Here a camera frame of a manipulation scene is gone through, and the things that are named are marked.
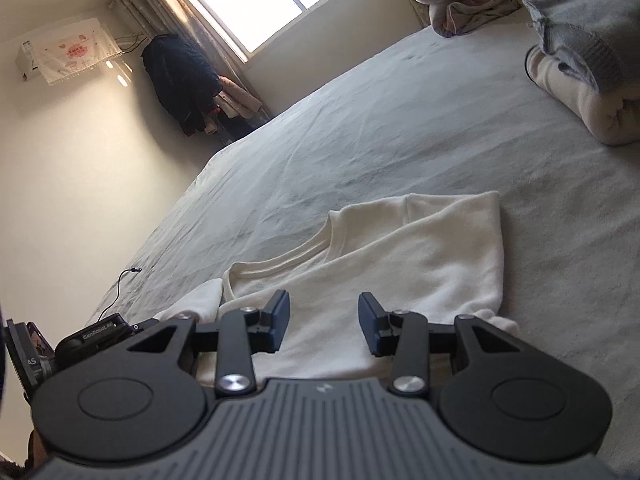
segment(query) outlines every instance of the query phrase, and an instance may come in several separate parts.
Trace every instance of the bed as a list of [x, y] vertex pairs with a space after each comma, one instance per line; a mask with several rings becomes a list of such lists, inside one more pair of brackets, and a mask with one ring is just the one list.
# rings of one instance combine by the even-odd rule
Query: bed
[[500, 313], [602, 382], [614, 417], [601, 456], [640, 472], [640, 146], [600, 145], [527, 79], [527, 19], [417, 32], [217, 153], [133, 257], [144, 270], [123, 279], [118, 311], [146, 319], [234, 261], [282, 254], [330, 209], [495, 189]]

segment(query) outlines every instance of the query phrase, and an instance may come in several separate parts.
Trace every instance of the smartphone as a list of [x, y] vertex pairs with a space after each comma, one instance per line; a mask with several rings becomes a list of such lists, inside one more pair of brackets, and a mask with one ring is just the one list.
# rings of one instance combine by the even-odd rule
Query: smartphone
[[33, 343], [38, 355], [40, 357], [46, 357], [47, 359], [53, 359], [55, 357], [55, 352], [47, 340], [44, 339], [44, 336], [40, 333], [36, 324], [32, 321], [28, 322], [27, 330], [31, 338], [31, 343]]

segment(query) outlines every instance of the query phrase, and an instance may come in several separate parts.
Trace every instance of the hanging clothes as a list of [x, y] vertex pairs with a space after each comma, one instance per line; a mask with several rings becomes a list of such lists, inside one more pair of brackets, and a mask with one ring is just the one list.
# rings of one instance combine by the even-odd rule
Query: hanging clothes
[[184, 133], [203, 132], [203, 115], [217, 107], [214, 98], [222, 83], [202, 53], [177, 34], [162, 34], [143, 50], [142, 60], [158, 100]]

